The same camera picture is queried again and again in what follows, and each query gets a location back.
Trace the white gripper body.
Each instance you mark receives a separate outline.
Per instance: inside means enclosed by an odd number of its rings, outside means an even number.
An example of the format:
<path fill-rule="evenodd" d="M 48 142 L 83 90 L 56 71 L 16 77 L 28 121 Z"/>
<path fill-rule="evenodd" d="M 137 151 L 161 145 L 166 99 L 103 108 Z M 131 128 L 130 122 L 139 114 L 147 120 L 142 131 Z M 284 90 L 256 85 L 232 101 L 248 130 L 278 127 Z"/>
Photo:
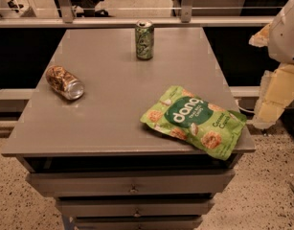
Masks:
<path fill-rule="evenodd" d="M 289 0 L 271 23 L 268 53 L 280 63 L 294 64 L 294 0 Z"/>

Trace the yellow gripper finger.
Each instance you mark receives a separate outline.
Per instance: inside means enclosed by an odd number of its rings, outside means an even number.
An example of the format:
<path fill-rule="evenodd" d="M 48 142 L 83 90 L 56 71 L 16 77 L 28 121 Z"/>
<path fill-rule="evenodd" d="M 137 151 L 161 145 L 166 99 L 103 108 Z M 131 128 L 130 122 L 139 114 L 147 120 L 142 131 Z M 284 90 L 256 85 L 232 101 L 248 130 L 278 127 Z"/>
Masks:
<path fill-rule="evenodd" d="M 255 47 L 265 47 L 268 45 L 269 29 L 271 24 L 265 25 L 260 31 L 255 33 L 249 39 L 249 44 Z"/>
<path fill-rule="evenodd" d="M 256 102 L 253 126 L 268 129 L 294 101 L 294 64 L 280 64 L 274 71 L 265 71 L 260 82 L 260 96 Z"/>

